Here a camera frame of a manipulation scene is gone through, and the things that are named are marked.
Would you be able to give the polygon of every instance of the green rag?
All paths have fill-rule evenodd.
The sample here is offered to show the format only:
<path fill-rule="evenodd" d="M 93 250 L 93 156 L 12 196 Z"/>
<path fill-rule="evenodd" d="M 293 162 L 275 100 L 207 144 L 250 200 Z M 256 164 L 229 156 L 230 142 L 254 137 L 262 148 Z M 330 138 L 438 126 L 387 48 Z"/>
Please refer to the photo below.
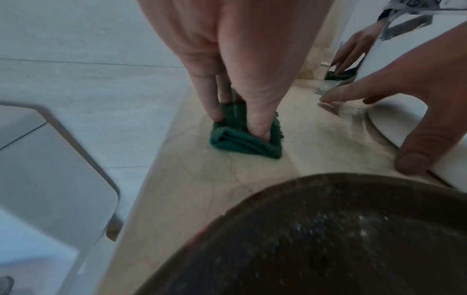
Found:
<path fill-rule="evenodd" d="M 225 120 L 215 122 L 211 131 L 210 144 L 220 150 L 238 152 L 249 155 L 260 155 L 274 159 L 282 157 L 281 132 L 279 120 L 276 118 L 271 126 L 269 143 L 251 135 L 247 128 L 247 106 L 245 104 L 221 104 Z"/>

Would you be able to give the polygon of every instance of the beige marble surface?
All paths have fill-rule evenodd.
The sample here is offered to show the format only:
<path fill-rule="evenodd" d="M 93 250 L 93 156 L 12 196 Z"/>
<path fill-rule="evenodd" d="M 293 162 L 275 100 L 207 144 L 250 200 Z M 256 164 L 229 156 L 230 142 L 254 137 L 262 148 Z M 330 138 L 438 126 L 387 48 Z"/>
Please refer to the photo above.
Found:
<path fill-rule="evenodd" d="M 322 108 L 318 85 L 297 80 L 280 105 L 280 160 L 213 149 L 212 122 L 189 95 L 119 236 L 99 294 L 132 294 L 203 226 L 270 185 L 329 172 L 403 177 L 393 169 L 396 149 L 368 122 L 365 106 Z"/>

